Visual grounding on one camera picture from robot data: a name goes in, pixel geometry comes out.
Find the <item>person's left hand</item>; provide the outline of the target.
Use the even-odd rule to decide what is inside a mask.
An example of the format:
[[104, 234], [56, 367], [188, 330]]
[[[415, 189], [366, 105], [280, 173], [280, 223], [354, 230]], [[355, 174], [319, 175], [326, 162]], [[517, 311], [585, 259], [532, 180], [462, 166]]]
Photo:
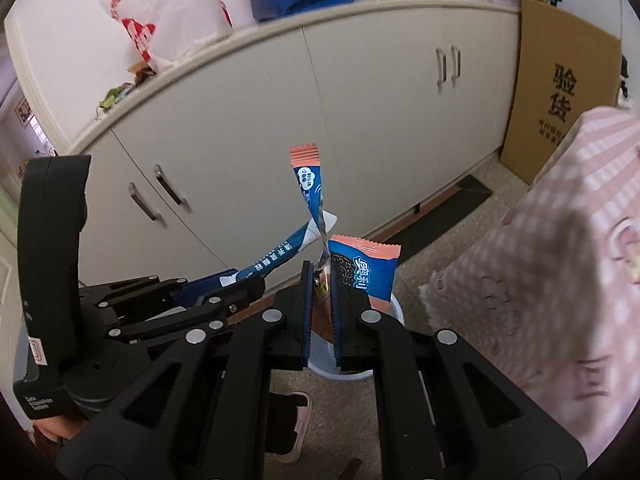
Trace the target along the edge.
[[63, 415], [34, 420], [34, 427], [52, 442], [73, 439], [87, 424], [85, 419]]

